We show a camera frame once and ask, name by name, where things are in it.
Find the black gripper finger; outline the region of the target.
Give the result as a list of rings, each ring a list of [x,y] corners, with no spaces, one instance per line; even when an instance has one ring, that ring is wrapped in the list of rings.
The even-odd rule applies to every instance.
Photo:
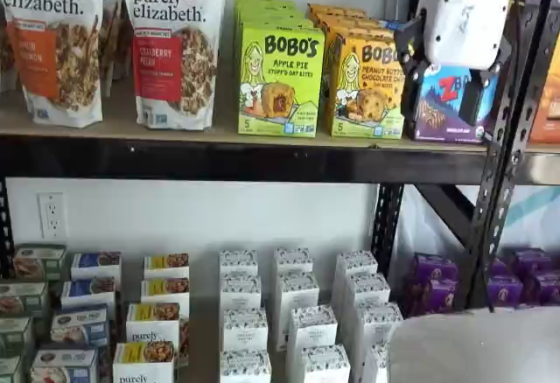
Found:
[[[424,17],[415,17],[394,31],[395,49],[405,81],[401,112],[408,122],[417,119],[417,110],[424,74],[430,66],[424,46]]]
[[[502,39],[497,47],[497,51],[496,59],[490,67],[486,69],[469,69],[471,79],[464,87],[464,94],[458,112],[459,118],[469,125],[476,123],[482,97],[492,80],[500,74],[502,68],[506,65],[512,52],[512,46],[507,39]]]

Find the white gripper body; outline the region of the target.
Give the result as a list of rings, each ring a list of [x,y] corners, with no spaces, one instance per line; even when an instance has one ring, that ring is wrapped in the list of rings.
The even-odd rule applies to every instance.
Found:
[[[419,0],[432,65],[485,70],[495,61],[509,0]]]

